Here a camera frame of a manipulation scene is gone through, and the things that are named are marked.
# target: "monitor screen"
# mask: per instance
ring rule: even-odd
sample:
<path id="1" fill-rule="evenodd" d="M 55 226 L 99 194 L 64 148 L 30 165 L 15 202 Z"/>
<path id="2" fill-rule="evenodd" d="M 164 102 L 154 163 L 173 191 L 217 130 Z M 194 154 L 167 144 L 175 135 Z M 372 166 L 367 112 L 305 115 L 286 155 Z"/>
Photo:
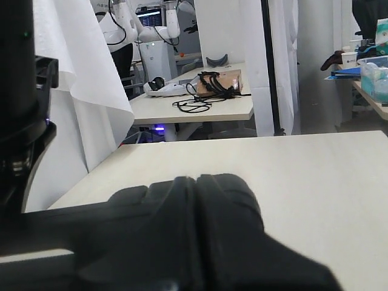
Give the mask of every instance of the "monitor screen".
<path id="1" fill-rule="evenodd" d="M 143 26 L 163 26 L 162 9 L 151 9 L 136 14 Z"/>

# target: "white cloth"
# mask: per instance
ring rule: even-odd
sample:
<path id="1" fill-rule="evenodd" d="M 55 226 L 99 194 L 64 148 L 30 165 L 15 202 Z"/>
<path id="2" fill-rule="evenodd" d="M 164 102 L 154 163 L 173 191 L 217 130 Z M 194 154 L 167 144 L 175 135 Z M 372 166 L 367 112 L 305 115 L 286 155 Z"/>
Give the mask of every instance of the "white cloth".
<path id="1" fill-rule="evenodd" d="M 256 128 L 258 136 L 272 136 L 274 130 L 261 3 L 239 0 L 239 4 Z M 273 0 L 269 4 L 280 120 L 286 133 L 291 135 L 300 132 L 296 66 L 298 0 Z"/>
<path id="2" fill-rule="evenodd" d="M 36 54 L 59 59 L 45 154 L 27 211 L 48 208 L 117 149 L 134 116 L 89 0 L 34 0 Z"/>

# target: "brown box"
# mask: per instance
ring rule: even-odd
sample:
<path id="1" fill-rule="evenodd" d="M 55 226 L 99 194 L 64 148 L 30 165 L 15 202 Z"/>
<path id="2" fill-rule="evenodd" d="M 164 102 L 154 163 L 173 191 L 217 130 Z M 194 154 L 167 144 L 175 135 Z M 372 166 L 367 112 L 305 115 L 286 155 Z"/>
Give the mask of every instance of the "brown box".
<path id="1" fill-rule="evenodd" d="M 206 76 L 205 81 L 210 83 L 210 77 Z M 233 86 L 236 92 L 241 93 L 243 90 L 243 81 L 241 78 L 241 70 L 233 70 L 220 72 L 217 77 L 218 82 L 226 89 Z M 209 92 L 206 90 L 206 87 L 201 83 L 201 80 L 198 81 L 197 95 L 199 97 L 209 97 L 215 95 L 213 92 Z"/>

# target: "metal stand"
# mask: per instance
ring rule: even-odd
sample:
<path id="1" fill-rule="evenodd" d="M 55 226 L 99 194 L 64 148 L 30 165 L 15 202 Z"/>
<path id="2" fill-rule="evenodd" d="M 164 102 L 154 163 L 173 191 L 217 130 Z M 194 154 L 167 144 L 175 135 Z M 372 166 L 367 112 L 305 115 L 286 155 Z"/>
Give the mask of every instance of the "metal stand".
<path id="1" fill-rule="evenodd" d="M 268 0 L 261 0 L 261 10 L 263 13 L 264 39 L 266 41 L 267 66 L 268 66 L 269 87 L 271 92 L 273 128 L 275 129 L 274 135 L 284 136 L 286 135 L 286 133 L 284 132 L 284 129 L 282 129 L 280 124 L 279 99 L 278 99 L 278 89 L 276 86 L 275 60 L 273 58 L 271 19 L 270 19 Z"/>

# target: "white curtain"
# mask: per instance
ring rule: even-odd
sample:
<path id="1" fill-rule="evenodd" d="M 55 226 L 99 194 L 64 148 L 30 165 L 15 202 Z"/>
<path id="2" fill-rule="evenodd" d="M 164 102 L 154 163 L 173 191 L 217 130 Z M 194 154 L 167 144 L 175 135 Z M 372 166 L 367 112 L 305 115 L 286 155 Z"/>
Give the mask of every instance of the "white curtain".
<path id="1" fill-rule="evenodd" d="M 271 0 L 269 4 L 281 125 L 288 135 L 298 134 L 298 0 Z M 261 2 L 239 0 L 239 6 L 258 136 L 272 136 L 274 130 Z"/>
<path id="2" fill-rule="evenodd" d="M 51 206 L 105 160 L 134 120 L 90 1 L 33 3 L 36 54 L 59 59 L 60 87 L 50 112 L 58 134 L 35 176 L 28 212 Z"/>

